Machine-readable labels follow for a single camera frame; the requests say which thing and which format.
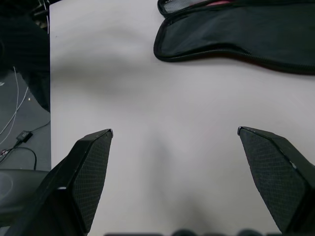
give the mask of white cable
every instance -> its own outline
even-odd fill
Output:
[[[26,88],[24,97],[23,97],[23,99],[22,99],[20,105],[18,106],[17,110],[15,111],[15,113],[13,114],[13,116],[11,117],[11,119],[9,120],[8,124],[6,124],[6,126],[5,126],[5,127],[3,128],[3,130],[0,132],[0,135],[5,131],[5,129],[9,126],[9,124],[11,123],[11,121],[15,118],[17,111],[20,109],[22,103],[24,102],[24,100],[25,100],[25,98],[26,98],[26,94],[27,94],[28,90],[29,90],[29,87]]]
[[[44,3],[44,8],[45,8],[45,10],[47,11],[46,4],[45,4],[45,0],[43,1],[43,3]],[[47,32],[48,32],[48,34],[49,34],[49,20],[48,20],[48,16],[46,16],[46,19],[47,19]]]
[[[48,16],[46,16],[46,18],[47,18],[47,32],[49,34],[49,20],[48,20]]]
[[[16,86],[17,86],[17,89],[18,89],[18,95],[17,95],[17,98],[16,98],[16,109],[15,109],[15,114],[14,114],[14,119],[13,119],[13,123],[12,123],[12,126],[10,128],[10,131],[8,132],[8,134],[6,135],[6,137],[1,141],[0,145],[7,139],[7,137],[10,135],[11,133],[11,130],[13,128],[13,125],[14,125],[14,121],[15,121],[15,118],[16,118],[16,112],[18,111],[18,106],[19,106],[19,83],[18,83],[18,78],[16,76],[16,71],[15,71],[15,67],[13,67],[14,69],[14,74],[15,74],[15,80],[16,80]]]

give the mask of black object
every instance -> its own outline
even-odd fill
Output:
[[[158,59],[224,56],[274,70],[315,73],[315,0],[195,2],[158,0],[166,16],[154,44]]]
[[[255,185],[282,233],[315,234],[315,167],[285,138],[240,127]]]
[[[16,137],[16,139],[21,142],[21,143],[26,143],[31,137],[33,136],[33,134],[30,131],[22,131],[18,137]]]
[[[0,227],[13,223],[47,174],[46,171],[0,170]]]
[[[6,236],[85,236],[100,199],[111,129],[85,136],[44,179]]]
[[[1,0],[0,15],[5,17],[26,15],[36,8],[38,4],[38,0]]]
[[[106,234],[106,236],[163,236],[163,235],[139,233],[139,234]],[[197,236],[197,234],[190,230],[178,230],[175,233],[173,233],[172,236]],[[211,233],[211,234],[204,234],[203,236],[227,236],[227,235]],[[242,230],[237,234],[237,236],[263,236],[263,235],[254,230]],[[284,236],[284,235],[272,234],[272,235],[267,235],[267,236]]]

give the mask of black fabric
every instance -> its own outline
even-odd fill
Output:
[[[72,195],[89,232],[103,191],[109,156],[108,137],[100,137],[92,144],[90,152],[73,181]]]
[[[0,17],[0,63],[15,66],[38,103],[50,111],[49,35],[29,17]]]
[[[313,0],[236,0],[190,8],[165,19],[154,53],[164,61],[240,56],[277,70],[315,73],[314,14]]]
[[[158,6],[162,15],[167,15],[204,1],[206,0],[159,0]]]
[[[289,227],[307,185],[268,139],[242,129],[240,137],[255,185],[281,232]]]

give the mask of dark floor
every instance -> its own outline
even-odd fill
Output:
[[[23,99],[26,84],[20,74],[17,74],[19,82],[19,103]],[[0,78],[0,132],[11,119],[16,109],[17,85],[14,72]],[[34,130],[46,124],[50,120],[50,114],[42,109],[32,94],[28,92],[26,99],[20,107],[12,131],[6,141],[0,145],[0,150],[11,148],[16,143],[16,137],[23,130]],[[8,134],[12,123],[0,135],[0,142]],[[51,169],[51,144],[50,125],[34,132],[27,143],[20,147],[31,148],[37,155],[37,170],[48,171]],[[32,169],[34,166],[33,154],[28,150],[15,150],[0,164],[0,169]]]

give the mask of cable connector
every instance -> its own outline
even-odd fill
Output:
[[[19,134],[18,137],[16,137],[16,139],[20,143],[26,143],[32,136],[33,136],[32,132],[24,130],[22,131],[22,133]]]

